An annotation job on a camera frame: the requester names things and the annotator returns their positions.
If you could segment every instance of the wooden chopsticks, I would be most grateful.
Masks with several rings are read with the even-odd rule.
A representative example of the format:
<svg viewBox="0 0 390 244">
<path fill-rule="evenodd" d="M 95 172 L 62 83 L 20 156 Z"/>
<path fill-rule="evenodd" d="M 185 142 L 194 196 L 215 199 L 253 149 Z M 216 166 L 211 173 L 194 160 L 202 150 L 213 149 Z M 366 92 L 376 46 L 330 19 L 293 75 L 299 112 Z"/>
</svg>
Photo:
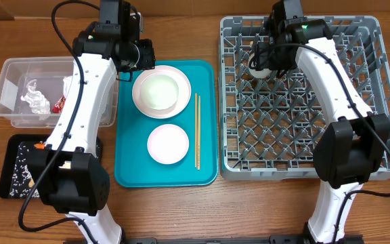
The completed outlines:
<svg viewBox="0 0 390 244">
<path fill-rule="evenodd" d="M 195 168 L 201 168 L 201 96 L 195 94 Z"/>
</svg>

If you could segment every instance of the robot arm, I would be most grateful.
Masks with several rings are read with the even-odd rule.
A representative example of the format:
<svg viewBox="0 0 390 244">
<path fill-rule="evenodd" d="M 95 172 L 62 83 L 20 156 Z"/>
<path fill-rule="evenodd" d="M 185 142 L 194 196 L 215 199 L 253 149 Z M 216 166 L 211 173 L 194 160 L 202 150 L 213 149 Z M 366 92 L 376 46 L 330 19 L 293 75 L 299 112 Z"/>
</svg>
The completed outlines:
<svg viewBox="0 0 390 244">
<path fill-rule="evenodd" d="M 386 115 L 372 114 L 348 82 L 329 27 L 323 20 L 307 21 L 299 0 L 276 3 L 264 27 L 271 40 L 270 43 L 254 43 L 250 72 L 264 71 L 267 75 L 271 70 L 277 70 L 277 77 L 280 77 L 286 73 L 281 70 L 300 68 L 311 83 L 326 120 L 326 131 L 313 151 L 314 167 L 322 181 L 316 209 L 305 225 L 305 238 L 311 244 L 332 243 L 337 229 L 335 241 L 341 240 L 345 236 L 344 225 L 354 195 L 343 210 L 339 226 L 335 226 L 341 203 L 348 192 L 363 187 L 370 174 L 379 168 L 383 156 L 382 146 L 353 111 L 345 89 L 352 104 L 384 143 L 389 137 L 389 120 Z M 314 50 L 331 60 L 345 81 L 345 87 L 331 63 Z"/>
<path fill-rule="evenodd" d="M 77 217 L 101 244 L 119 244 L 125 239 L 123 229 L 113 220 L 106 204 L 110 177 L 100 165 L 96 140 L 100 117 L 108 94 L 119 72 L 132 73 L 154 68 L 152 42 L 139 39 L 142 21 L 136 9 L 121 0 L 102 0 L 100 21 L 93 22 L 73 41 L 74 53 L 83 68 L 84 84 L 78 113 L 70 135 L 55 160 L 53 168 L 37 183 L 42 202 L 60 214 Z M 80 94 L 80 68 L 74 62 L 72 83 L 64 109 L 55 129 L 45 142 L 45 149 L 28 154 L 27 163 L 35 182 L 56 155 L 68 128 Z M 88 244 L 93 243 L 87 230 L 78 225 Z"/>
<path fill-rule="evenodd" d="M 309 40 L 307 44 L 328 56 L 338 68 L 343 80 L 348 81 L 344 68 L 337 56 L 334 41 L 326 37 Z M 326 61 L 315 54 L 313 51 L 302 47 L 297 49 L 296 54 L 297 66 L 305 73 L 320 106 L 324 112 L 326 124 L 337 122 L 339 118 L 346 120 L 357 119 L 358 116 L 349 107 L 349 102 L 345 97 L 343 89 L 335 75 L 332 67 Z M 360 98 L 350 82 L 346 83 L 347 89 L 356 103 L 357 109 L 363 115 L 371 113 L 371 108 Z M 308 230 L 315 243 L 330 243 L 335 231 L 335 222 L 339 213 L 341 203 L 344 201 L 345 194 L 352 190 L 360 190 L 363 184 L 353 182 L 341 185 L 338 189 L 333 188 L 329 182 L 321 181 L 320 191 L 318 193 L 316 209 L 308 222 Z M 344 225 L 348 213 L 353 203 L 355 195 L 348 200 L 341 217 L 339 231 L 336 241 L 345 236 Z"/>
</svg>

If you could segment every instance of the teal tray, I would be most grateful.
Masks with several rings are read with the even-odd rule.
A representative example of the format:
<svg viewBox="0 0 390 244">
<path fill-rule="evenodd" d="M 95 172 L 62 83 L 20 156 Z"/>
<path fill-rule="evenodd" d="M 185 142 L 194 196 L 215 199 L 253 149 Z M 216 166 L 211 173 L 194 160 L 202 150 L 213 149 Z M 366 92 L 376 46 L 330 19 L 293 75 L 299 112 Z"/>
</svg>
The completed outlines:
<svg viewBox="0 0 390 244">
<path fill-rule="evenodd" d="M 122 82 L 118 101 L 115 148 L 115 179 L 129 188 L 164 186 L 204 186 L 213 182 L 218 172 L 218 138 L 216 122 L 215 79 L 212 66 L 202 60 L 157 61 L 181 70 L 189 79 L 192 94 L 189 104 L 169 119 L 152 119 L 133 103 L 132 87 L 141 72 L 133 74 L 131 83 Z M 201 96 L 201 167 L 195 168 L 195 93 Z M 189 137 L 189 151 L 178 163 L 162 165 L 147 151 L 150 133 L 164 124 L 180 126 Z"/>
</svg>

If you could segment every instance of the clear plastic container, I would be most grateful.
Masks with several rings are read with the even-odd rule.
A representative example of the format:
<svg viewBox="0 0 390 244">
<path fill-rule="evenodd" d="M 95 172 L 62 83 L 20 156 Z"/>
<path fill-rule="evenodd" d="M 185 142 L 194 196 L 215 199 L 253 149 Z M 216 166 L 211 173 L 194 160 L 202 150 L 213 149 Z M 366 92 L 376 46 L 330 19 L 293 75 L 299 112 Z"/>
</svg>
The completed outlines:
<svg viewBox="0 0 390 244">
<path fill-rule="evenodd" d="M 36 83 L 50 102 L 51 109 L 63 96 L 63 78 L 73 74 L 73 57 L 10 58 L 4 62 L 0 75 L 0 117 L 12 122 L 14 127 L 55 127 L 60 114 L 51 113 L 47 118 L 31 112 L 27 102 L 20 99 L 27 93 L 27 86 Z M 100 127 L 115 122 L 118 104 L 118 82 L 111 87 Z"/>
</svg>

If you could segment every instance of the plastic dish rack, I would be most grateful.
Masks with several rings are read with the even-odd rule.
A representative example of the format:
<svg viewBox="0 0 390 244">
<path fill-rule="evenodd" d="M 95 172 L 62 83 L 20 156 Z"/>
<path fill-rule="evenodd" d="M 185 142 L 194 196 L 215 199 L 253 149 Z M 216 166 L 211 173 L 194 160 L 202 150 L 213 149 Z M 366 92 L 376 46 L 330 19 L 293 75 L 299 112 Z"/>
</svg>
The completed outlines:
<svg viewBox="0 0 390 244">
<path fill-rule="evenodd" d="M 308 16 L 324 19 L 343 66 L 375 113 L 390 120 L 390 70 L 380 24 L 372 16 Z M 221 175 L 226 180 L 317 178 L 312 151 L 325 130 L 322 109 L 306 76 L 291 70 L 256 79 L 248 71 L 252 42 L 268 42 L 267 17 L 225 17 L 219 44 Z M 371 180 L 390 178 L 383 157 Z"/>
</svg>

